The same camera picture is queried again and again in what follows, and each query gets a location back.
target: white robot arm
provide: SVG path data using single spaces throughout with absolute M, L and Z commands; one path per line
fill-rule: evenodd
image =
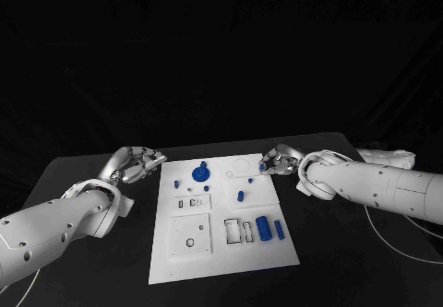
M 134 204 L 117 184 L 138 181 L 166 159 L 146 147 L 121 147 L 97 179 L 76 183 L 61 199 L 0 219 L 0 290 L 58 259 L 74 240 L 105 236 Z
M 274 157 L 276 167 L 265 162 Z M 443 224 L 443 175 L 352 161 L 336 152 L 304 154 L 280 144 L 258 162 L 263 175 L 299 171 L 297 190 L 332 200 L 336 194 L 355 203 Z

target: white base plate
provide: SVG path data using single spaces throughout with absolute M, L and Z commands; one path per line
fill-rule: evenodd
M 163 163 L 150 261 L 150 285 L 300 264 L 273 180 L 270 175 L 260 175 L 258 161 L 261 158 L 261 154 L 254 154 Z M 193 169 L 201 166 L 202 161 L 206 162 L 211 176 L 205 182 L 196 182 L 190 174 Z M 175 180 L 179 182 L 177 189 L 173 187 Z M 203 191 L 205 185 L 209 187 L 208 192 Z M 244 191 L 244 202 L 237 201 L 238 191 Z M 209 207 L 186 210 L 182 214 L 177 213 L 175 208 L 177 199 L 173 198 L 205 194 L 211 195 Z M 193 241 L 195 244 L 202 245 L 188 247 L 185 242 L 188 239 L 185 240 L 183 236 L 172 234 L 177 230 L 172 222 L 173 217 L 177 216 L 188 217 L 186 222 L 180 223 L 182 226 L 185 225 L 180 229 L 182 232 L 186 232 L 185 237 L 205 236 L 208 231 L 209 241 L 205 239 Z M 202 221 L 203 216 L 208 216 L 209 227 L 202 225 L 203 229 L 196 232 L 193 226 Z M 255 218 L 260 216 L 267 217 L 273 234 L 273 240 L 265 242 L 260 240 L 255 224 Z M 242 243 L 227 243 L 224 221 L 228 219 L 238 219 Z M 276 220 L 281 224 L 286 237 L 283 240 L 278 239 Z M 252 243 L 245 242 L 244 222 L 250 222 Z M 193 252 L 189 253 L 189 249 L 193 250 L 193 248 L 198 250 L 195 255 Z M 173 251 L 179 251 L 180 257 L 172 257 L 172 253 L 176 253 Z

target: blue cylinder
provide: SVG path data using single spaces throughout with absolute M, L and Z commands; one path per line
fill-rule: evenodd
M 242 201 L 244 200 L 244 192 L 239 191 L 238 192 L 238 198 L 237 198 L 238 201 Z
M 280 221 L 274 221 L 274 224 L 276 224 L 276 230 L 277 230 L 277 234 L 278 234 L 278 239 L 283 240 L 284 239 L 284 234 L 283 234 L 283 230 L 281 230 Z
M 270 225 L 267 223 L 265 216 L 260 216 L 255 219 L 258 234 L 260 234 L 260 240 L 268 241 L 273 238 L 273 234 L 270 233 Z
M 209 170 L 206 168 L 205 161 L 201 163 L 201 167 L 196 168 L 192 172 L 192 178 L 196 182 L 203 182 L 209 178 Z

